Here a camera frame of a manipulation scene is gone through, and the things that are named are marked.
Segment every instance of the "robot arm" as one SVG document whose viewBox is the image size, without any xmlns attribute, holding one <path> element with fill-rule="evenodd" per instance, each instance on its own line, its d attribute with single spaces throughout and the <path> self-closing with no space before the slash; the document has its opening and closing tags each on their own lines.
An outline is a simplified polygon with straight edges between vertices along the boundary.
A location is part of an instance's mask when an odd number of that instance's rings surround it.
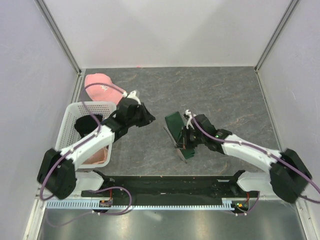
<svg viewBox="0 0 320 240">
<path fill-rule="evenodd" d="M 183 148 L 195 148 L 198 144 L 204 144 L 211 151 L 239 158 L 263 171 L 252 173 L 242 170 L 236 173 L 237 187 L 245 192 L 259 191 L 264 194 L 276 194 L 288 203 L 294 203 L 297 200 L 308 182 L 276 158 L 285 161 L 312 179 L 298 154 L 291 149 L 280 152 L 243 140 L 230 131 L 216 129 L 204 114 L 192 116 L 187 110 L 184 117 L 187 119 L 187 126 L 182 129 L 181 136 L 186 139 L 179 141 L 185 143 Z"/>
<path fill-rule="evenodd" d="M 77 172 L 81 164 L 105 146 L 116 142 L 133 126 L 143 127 L 155 120 L 137 97 L 136 91 L 122 98 L 116 111 L 101 122 L 100 131 L 91 132 L 78 142 L 63 149 L 49 149 L 43 158 L 37 180 L 44 183 L 46 176 L 57 161 L 45 187 L 58 199 L 65 199 L 76 190 L 97 190 L 103 178 L 96 172 Z"/>
</svg>

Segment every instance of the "green cloth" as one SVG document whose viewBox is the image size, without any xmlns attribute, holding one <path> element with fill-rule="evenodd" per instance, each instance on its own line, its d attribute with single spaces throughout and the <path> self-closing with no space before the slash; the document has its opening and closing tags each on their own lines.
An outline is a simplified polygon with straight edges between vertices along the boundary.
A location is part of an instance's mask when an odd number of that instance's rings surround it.
<svg viewBox="0 0 320 240">
<path fill-rule="evenodd" d="M 166 116 L 165 123 L 176 143 L 182 143 L 181 130 L 185 123 L 178 111 Z M 195 149 L 180 149 L 185 159 L 192 158 L 195 155 Z"/>
</svg>

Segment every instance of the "white plastic basket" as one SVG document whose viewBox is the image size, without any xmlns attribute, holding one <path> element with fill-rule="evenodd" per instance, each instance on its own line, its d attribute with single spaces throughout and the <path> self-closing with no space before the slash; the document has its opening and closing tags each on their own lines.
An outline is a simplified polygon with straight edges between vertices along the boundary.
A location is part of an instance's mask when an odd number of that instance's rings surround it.
<svg viewBox="0 0 320 240">
<path fill-rule="evenodd" d="M 113 102 L 108 101 L 86 101 L 85 105 L 93 114 L 100 114 L 105 119 L 117 109 Z M 62 124 L 60 127 L 58 139 L 55 144 L 55 149 L 60 150 L 68 147 L 81 139 L 80 134 L 75 129 L 77 119 L 88 115 L 89 113 L 84 108 L 82 102 L 71 103 L 65 110 Z M 104 163 L 101 164 L 82 164 L 80 169 L 93 169 L 106 166 L 110 161 L 112 144 L 108 146 L 108 155 Z"/>
</svg>

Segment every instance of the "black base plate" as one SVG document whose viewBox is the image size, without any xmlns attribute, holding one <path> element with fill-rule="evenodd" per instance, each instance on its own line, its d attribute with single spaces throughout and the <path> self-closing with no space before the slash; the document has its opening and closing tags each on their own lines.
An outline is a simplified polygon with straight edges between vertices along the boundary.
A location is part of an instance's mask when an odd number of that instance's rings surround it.
<svg viewBox="0 0 320 240">
<path fill-rule="evenodd" d="M 230 190 L 233 176 L 109 176 L 103 188 L 123 187 L 132 195 L 133 206 L 200 206 L 220 205 L 222 198 L 246 198 L 242 191 L 235 195 Z M 258 192 L 250 192 L 257 197 Z M 109 191 L 92 193 L 83 191 L 82 197 L 109 197 Z M 126 192 L 112 191 L 115 205 L 127 205 Z"/>
</svg>

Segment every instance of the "white panel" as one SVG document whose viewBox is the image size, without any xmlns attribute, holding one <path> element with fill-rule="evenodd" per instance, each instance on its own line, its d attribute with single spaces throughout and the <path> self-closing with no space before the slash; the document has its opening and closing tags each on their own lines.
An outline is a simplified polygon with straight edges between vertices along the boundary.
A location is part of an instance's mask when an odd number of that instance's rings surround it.
<svg viewBox="0 0 320 240">
<path fill-rule="evenodd" d="M 21 240 L 76 73 L 33 0 L 0 1 L 0 239 Z"/>
<path fill-rule="evenodd" d="M 270 182 L 269 173 L 246 171 L 241 174 L 236 183 L 245 192 L 259 191 L 261 196 L 276 197 Z"/>
<path fill-rule="evenodd" d="M 290 0 L 46 0 L 82 68 L 253 66 Z"/>
<path fill-rule="evenodd" d="M 260 71 L 280 142 L 320 185 L 320 1 L 303 0 Z M 320 195 L 311 190 L 311 197 Z M 320 223 L 320 207 L 312 204 Z"/>
</svg>

